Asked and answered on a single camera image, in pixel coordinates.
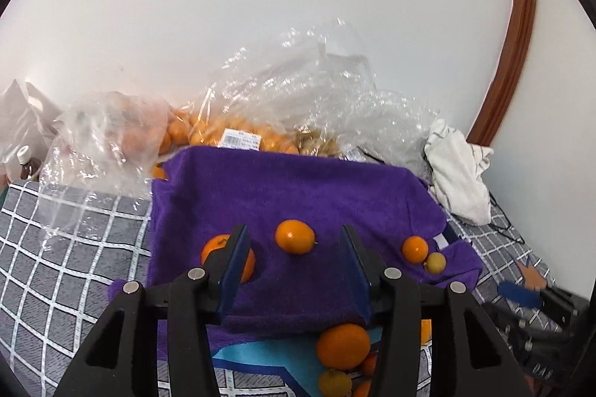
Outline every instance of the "bottle cap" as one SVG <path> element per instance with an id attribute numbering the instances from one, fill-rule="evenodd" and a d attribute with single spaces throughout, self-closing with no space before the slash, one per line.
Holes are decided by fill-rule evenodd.
<path id="1" fill-rule="evenodd" d="M 22 146 L 21 149 L 17 151 L 17 160 L 19 160 L 21 165 L 28 163 L 29 160 L 31 160 L 31 156 L 31 148 L 29 148 L 29 145 Z"/>

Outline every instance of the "plastic bag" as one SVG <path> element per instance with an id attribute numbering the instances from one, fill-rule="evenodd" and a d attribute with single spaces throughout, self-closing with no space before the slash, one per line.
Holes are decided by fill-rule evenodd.
<path id="1" fill-rule="evenodd" d="M 300 133 L 317 131 L 308 126 L 313 113 L 342 110 L 350 98 L 375 88 L 361 52 L 354 29 L 342 21 L 303 33 L 292 29 L 277 41 L 242 48 L 210 76 L 198 100 L 173 111 L 169 135 L 178 145 L 186 131 L 191 145 L 220 146 L 229 129 L 236 132 L 230 136 L 260 136 L 256 146 L 263 151 L 338 155 L 338 150 L 304 148 Z M 319 138 L 333 144 L 327 133 Z"/>
<path id="2" fill-rule="evenodd" d="M 39 178 L 45 250 L 60 232 L 101 239 L 105 224 L 97 224 L 93 213 L 85 211 L 97 201 L 111 197 L 117 204 L 127 196 L 146 207 L 142 202 L 151 197 L 168 104 L 120 92 L 94 94 L 64 111 L 59 120 L 62 126 Z"/>
<path id="3" fill-rule="evenodd" d="M 32 155 L 44 159 L 56 136 L 53 120 L 57 108 L 32 84 L 21 88 L 14 80 L 0 95 L 0 166 L 8 180 L 18 180 L 21 166 L 17 152 L 29 145 Z"/>
<path id="4" fill-rule="evenodd" d="M 395 91 L 363 92 L 341 116 L 327 119 L 342 146 L 357 146 L 368 159 L 409 169 L 429 182 L 424 144 L 437 113 Z"/>
<path id="5" fill-rule="evenodd" d="M 389 163 L 430 180 L 423 149 L 436 113 L 376 89 L 346 22 L 240 49 L 211 79 L 198 101 L 178 111 L 191 145 L 219 146 L 229 128 L 261 136 L 264 151 Z"/>

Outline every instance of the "brown bottle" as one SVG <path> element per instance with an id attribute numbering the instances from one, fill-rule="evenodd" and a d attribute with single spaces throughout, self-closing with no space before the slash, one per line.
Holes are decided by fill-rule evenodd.
<path id="1" fill-rule="evenodd" d="M 31 154 L 29 145 L 22 146 L 17 152 L 17 159 L 21 164 L 21 180 L 39 180 L 39 169 L 41 168 L 41 161 L 34 158 Z"/>

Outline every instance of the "black cable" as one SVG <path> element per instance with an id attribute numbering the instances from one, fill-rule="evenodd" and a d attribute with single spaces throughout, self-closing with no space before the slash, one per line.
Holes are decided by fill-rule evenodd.
<path id="1" fill-rule="evenodd" d="M 504 238 L 509 239 L 510 241 L 513 242 L 517 242 L 518 244 L 523 244 L 526 245 L 526 240 L 520 235 L 518 238 L 514 238 L 511 237 L 506 231 L 507 230 L 511 230 L 513 229 L 513 224 L 511 223 L 511 221 L 509 220 L 509 217 L 506 215 L 506 213 L 503 211 L 503 209 L 501 208 L 501 206 L 499 205 L 499 203 L 497 202 L 497 199 L 495 198 L 495 196 L 489 192 L 489 196 L 491 198 L 491 205 L 494 205 L 497 209 L 499 209 L 501 215 L 503 217 L 505 217 L 505 220 L 507 221 L 507 226 L 506 227 L 501 227 L 495 223 L 488 223 L 487 226 L 490 227 L 492 230 L 494 230 L 495 232 L 498 232 L 499 234 L 501 234 Z M 459 218 L 457 215 L 452 214 L 455 218 L 457 218 L 457 220 L 462 223 L 465 224 L 467 226 L 472 226 L 472 224 L 467 223 L 465 220 L 462 220 L 461 218 Z"/>

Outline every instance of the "purple cloth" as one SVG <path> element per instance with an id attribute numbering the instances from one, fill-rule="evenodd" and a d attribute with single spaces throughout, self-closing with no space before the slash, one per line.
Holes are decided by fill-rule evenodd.
<path id="1" fill-rule="evenodd" d="M 445 228 L 442 209 L 424 184 L 404 168 L 224 148 L 192 147 L 165 163 L 169 180 L 153 184 L 152 256 L 148 286 L 169 283 L 200 264 L 205 243 L 238 223 L 250 230 L 254 274 L 242 284 L 235 306 L 220 327 L 209 328 L 212 351 L 229 344 L 359 321 L 346 285 L 338 238 L 353 225 L 365 247 L 424 283 L 462 281 L 471 290 L 482 262 L 469 243 L 457 241 L 442 253 L 445 271 L 436 276 L 406 263 L 403 241 L 432 239 Z M 318 245 L 294 256 L 273 234 L 287 219 L 307 223 Z M 115 294 L 121 282 L 114 283 Z M 160 328 L 160 356 L 165 356 Z"/>

